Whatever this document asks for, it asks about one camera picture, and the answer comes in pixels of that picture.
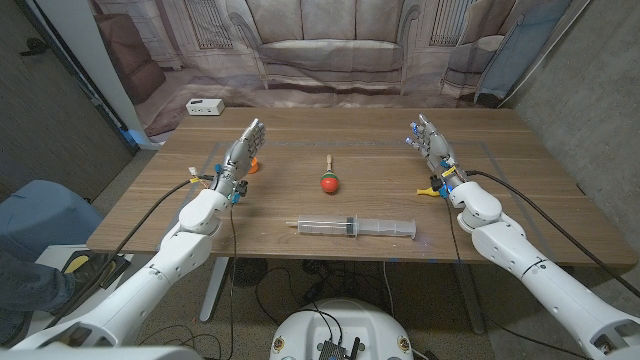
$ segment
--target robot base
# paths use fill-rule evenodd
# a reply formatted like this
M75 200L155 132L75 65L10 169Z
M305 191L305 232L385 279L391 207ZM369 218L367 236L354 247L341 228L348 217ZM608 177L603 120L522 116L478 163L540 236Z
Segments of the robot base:
M342 343L346 355L351 355L355 338L360 338L357 360L413 359L411 344L404 330L394 318L363 301L346 298L316 302L318 309L332 315L342 327ZM314 310L313 304L302 309ZM333 343L340 340L340 329L325 315L333 333ZM270 350L270 360L321 359L324 342L330 337L329 328L320 314L301 311L290 315L276 331Z

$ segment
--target syringe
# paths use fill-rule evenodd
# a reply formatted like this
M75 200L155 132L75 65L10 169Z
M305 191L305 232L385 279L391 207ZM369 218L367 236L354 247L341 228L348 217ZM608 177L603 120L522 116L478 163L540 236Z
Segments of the syringe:
M416 222L358 219L358 216L332 215L300 215L297 222L287 222L289 226L297 226L300 234L325 235L382 235L382 236L416 236Z

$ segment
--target red ball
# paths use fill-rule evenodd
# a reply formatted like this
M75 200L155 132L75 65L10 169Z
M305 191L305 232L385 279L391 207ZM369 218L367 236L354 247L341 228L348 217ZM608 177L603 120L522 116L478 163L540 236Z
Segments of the red ball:
M322 190L324 190L324 192L331 194L338 190L338 179L332 177L322 179L322 181L320 181L320 186L322 186Z

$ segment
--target robotic arm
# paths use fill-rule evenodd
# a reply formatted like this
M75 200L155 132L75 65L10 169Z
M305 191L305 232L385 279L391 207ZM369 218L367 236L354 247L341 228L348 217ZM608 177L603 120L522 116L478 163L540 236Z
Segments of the robotic arm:
M640 319L602 301L531 245L522 227L502 212L500 201L467 179L451 146L424 115L411 128L416 141L407 138L407 143L436 174L433 190L462 209L458 224L471 233L476 250L522 281L590 357L640 357Z
M136 330L180 278L202 265L211 253L212 237L226 212L247 190L241 180L264 143L265 127L255 119L216 166L212 187L204 189L180 211L179 221L167 233L160 250L105 301L87 314L23 340L12 350L62 344L70 347L122 346L133 343Z

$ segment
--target black cable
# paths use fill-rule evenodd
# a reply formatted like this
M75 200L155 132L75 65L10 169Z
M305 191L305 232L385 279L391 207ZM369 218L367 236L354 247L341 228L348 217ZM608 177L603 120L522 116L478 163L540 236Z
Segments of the black cable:
M195 339L197 339L199 337L203 337L203 336L212 337L216 341L216 344L218 344L218 354L219 354L220 357L222 357L222 346L220 345L220 340L218 340L217 337L215 337L214 335L211 335L211 334L198 334L198 335L192 336L192 337L188 338L187 340L183 341L181 345L185 345L187 342L189 342L191 340L191 341L193 341L193 344L194 344L193 345L193 349L196 350L196 352L198 352L197 349L195 349ZM206 359L219 360L217 358L208 358L206 356L202 356L202 358L205 359L205 360Z
M167 197L169 197L169 195L173 194L174 192L178 191L180 188L184 187L185 185L187 185L189 183L191 183L190 180L185 180L185 181L181 182L176 187L174 187L173 189L169 190L166 194L164 194L160 199L158 199L158 201L156 201L155 204L153 204L153 206L147 211L147 213L142 217L142 219L140 219L140 221L138 221L136 226L134 226L134 228L131 229L129 234L120 242L120 244L118 245L118 247L116 247L116 249L113 251L113 253L111 253L111 255L109 256L107 261L100 267L100 269L98 270L96 275L94 275L93 279L91 279L91 281L89 281L87 284L85 284L85 286L78 292L78 294L75 295L75 297L72 298L69 302L67 302L62 307L62 309L60 309L60 313L58 313L58 315L53 317L53 320L51 320L51 322L47 325L47 327L45 329L48 329L48 328L56 325L58 323L58 321L60 321L60 319L62 319L63 317L65 317L67 315L67 312L69 311L69 309L71 309L80 299L84 298L85 294L87 294L89 291L92 291L92 290L96 289L98 286L100 286L100 281L99 280L104 275L105 270L107 270L107 268L109 267L111 262L116 258L116 256L118 256L118 254L120 253L120 251L122 251L124 246L129 242L129 240L131 240L133 235L138 231L138 229L140 229L142 224L144 224L144 222L149 218L151 213L153 213L153 211Z
M486 318L487 318L487 320L491 321L495 326L497 326L497 327L499 327L500 329L502 329L502 330L504 330L504 331L508 332L508 333L509 333L509 334L511 334L511 335L517 336L517 337L522 338L522 339L527 340L527 341L531 341L532 343L535 343L535 344L538 344L538 345L542 345L542 346L549 347L549 348L554 349L554 350L557 350L557 351L562 351L562 352L564 352L564 353L567 353L567 354L569 354L569 355L573 355L573 356L579 357L579 358L581 358L581 359L588 359L588 360L592 360L590 357L586 357L586 356L584 356L584 355L580 355L580 354L575 353L575 352L573 352L573 351L571 351L571 350L563 349L563 348L561 348L561 347L558 347L558 346L555 346L555 345L551 345L551 344L548 344L548 343L542 342L542 341L540 341L540 340L536 340L536 339L530 338L530 337L525 336L525 335L522 335L522 334L518 334L518 333L516 333L516 332L514 332L514 331L512 331L512 330L509 330L509 329L507 329L506 327L504 327L504 326L502 326L502 325L498 324L498 323L497 323L495 320L493 320L489 315L487 315L487 313L486 313L486 312L484 312L484 310L483 310L482 308L480 308L480 312L482 312L482 315L484 315L484 317L486 317Z
M286 269L286 268L283 268L283 267L276 267L276 268L273 268L273 269L267 271L267 273L264 275L262 280L260 280L260 282L258 282L258 284L256 285L256 287L254 289L254 294L255 294L255 297L256 297L256 302L258 303L258 306L260 307L262 312L264 312L265 315L267 315L269 317L269 319L271 319L271 321L273 321L273 323L276 324L276 326L280 326L280 323L278 322L278 320L276 320L276 318L274 318L271 314L269 314L267 309L262 304L262 301L260 301L260 296L258 296L258 288L260 287L260 284L262 284L262 282L267 278L267 275L269 275L269 273L272 273L272 272L278 271L278 270L282 270L282 271L287 273L287 279L289 280L289 291L291 292L291 296L293 296L293 300L296 302L296 304L298 304L298 306L302 306L300 304L300 302L298 302L298 298L296 297L295 293L293 292L293 288L291 286L291 272L289 272L289 269Z
M587 248L585 248L578 240L576 240L573 236L571 236L571 234L569 234L565 229L563 229L562 226L558 225L558 223L556 223L549 215L547 215L542 209L540 209L538 207L538 205L536 205L531 199L529 199L526 195L524 195L523 193L518 191L518 189L516 189L515 187L511 186L506 181L503 181L502 179L499 179L499 178L497 178L497 177L495 177L495 176L493 176L491 174L487 174L487 173L482 172L482 171L477 171L477 170L467 171L467 175L468 176L481 175L481 176L487 177L487 178L497 182L498 184L506 187L507 189L511 190L514 194L518 195L520 198L522 198L522 200L526 201L529 205L531 205L531 207L535 211L537 211L540 215L542 215L542 217L545 220L547 220L549 222L549 224L551 224L562 235L564 235L567 239L569 239L569 241L571 241L573 243L573 245L575 245L578 249L580 249L580 251L582 251L591 260L593 260L596 264L598 264L598 266L600 266L604 271L606 271L609 275L611 275L614 279L616 279L620 284L622 284L624 287L626 287L627 290L631 291L635 296L640 298L640 290L636 289L633 285L629 284L620 275L614 273L613 270L611 270L611 268L609 268L609 266L607 266L605 263L603 263L602 260L598 259L597 256L595 256L593 253L591 253L591 251L589 251Z
M298 313L298 312L303 312L303 311L316 312L316 313L318 313L318 314L320 314L320 315L327 315L328 317L330 317L331 319L333 319L333 321L335 321L335 322L336 322L336 324L338 324L338 329L340 329L340 339L338 340L338 346L342 345L342 326L340 326L340 323L338 322L338 320L336 320L336 318L334 318L334 317L333 317L333 315L328 314L328 313L326 313L326 312L324 312L324 311L314 310L314 309L300 309L300 310L298 310L298 311L294 312L294 314L295 314L295 313Z
M451 236L453 237L453 244L456 247L456 256L458 257L458 263L462 264L462 259L460 258L460 252L458 251L458 241L456 240L456 234L455 234L454 229L453 229L453 217L452 217L452 214L451 214L451 206L449 206L449 200L444 199L444 201L447 204L447 211L449 212L449 225L451 226ZM471 271L469 271L469 275L471 276L471 283L475 284L476 281L475 281L473 273L471 273ZM478 304L478 308L480 309L480 312L482 313L482 315L487 318L487 320L491 321L494 325L498 326L499 328L501 328L502 330L508 332L511 335L514 335L516 337L519 337L519 338L527 340L527 341L531 341L532 343L535 343L535 344L538 344L538 345L546 346L548 348L551 348L551 349L554 349L554 350L557 350L557 351L561 351L561 352L564 352L564 353L567 353L567 354L570 354L570 355L573 355L573 356L577 356L577 357L582 358L582 359L591 360L591 358L585 357L585 356L580 355L578 353L575 353L575 352L573 352L571 350L563 349L561 347L548 344L548 343L546 343L544 341L536 340L536 339L530 338L528 336L519 334L519 333L517 333L515 331L509 330L506 327L498 324L491 317L489 317L489 315L487 315L486 311L484 311L484 309L482 308L482 306L480 306L480 304Z
M386 292L386 285L385 285L385 283L382 281L382 279L380 279L380 278L378 278L378 277L375 277L375 276L373 276L373 275L364 274L364 273L360 273L360 272L353 272L353 273L352 273L350 270L346 270L346 271L345 271L345 270L341 270L341 269L338 269L338 270L332 270L332 269L331 269L331 268L329 268L329 266L327 266L327 265L323 266L323 268L324 268L324 269L329 273L329 275L325 277L325 276L323 276L320 272L318 272L318 276L320 276L320 278L322 279L322 282L323 282L323 283L327 283L327 284L329 284L329 286L333 289L333 291L334 291L334 293L335 293L335 294L342 294L342 293L341 293L340 291L338 291L338 289L336 289L336 287L334 287L334 286L333 286L333 284L331 284L331 282L329 281L329 279L330 279L332 276L342 276L342 277L346 277L346 276L351 275L351 276L353 276L354 278L355 278L356 276L359 276L359 277L361 277L361 278L364 280L364 282L365 282L367 285L369 285L369 286L370 286L371 288L373 288L374 290L377 290L377 291L378 291L378 295L380 296L380 299L381 299L380 304L382 305L382 306L380 306L380 307L383 307L383 308L384 308L384 307L386 307L386 308L387 308L387 312L388 312L388 313L390 313L390 311L391 311L391 310L390 310L390 304L386 302L386 300L387 300L387 298L388 298L388 294L387 294L387 292ZM381 284L381 287L377 287L377 286L375 286L374 284L372 284L371 282L369 282L369 280L368 280L369 278L371 278L371 279L374 279L374 280L378 281L378 282Z
M320 309L318 309L318 305L316 305L315 301L312 301L311 303L313 304L313 307L316 308L316 311L318 312L318 314L320 314L320 316L322 317L322 320L324 320L324 323L327 324L327 327L329 328L329 341L333 343L333 331L331 331L331 326L329 325L327 318L325 318L324 315L322 315L322 312L320 312Z
M238 241L236 237L236 226L233 223L233 205L231 206L231 210L229 210L229 221L231 222L231 231L233 232L233 272L231 273L231 291L229 294L229 319L231 324L231 352L229 353L229 357L227 360L231 360L233 357L233 287L235 286L236 280L236 259L238 258Z
M138 345L144 344L145 342L147 342L147 340L151 339L154 335L156 335L156 334L158 334L160 332L163 332L163 331L166 331L166 330L169 330L169 329L172 329L172 328L176 328L176 327L187 329L187 331L189 332L189 335L191 335L191 337L193 337L193 331L188 326L186 326L186 325L170 325L170 326L165 326L165 327L163 327L161 329L158 329L153 334L151 334L151 335L147 336L146 338L144 338L144 340L142 340Z

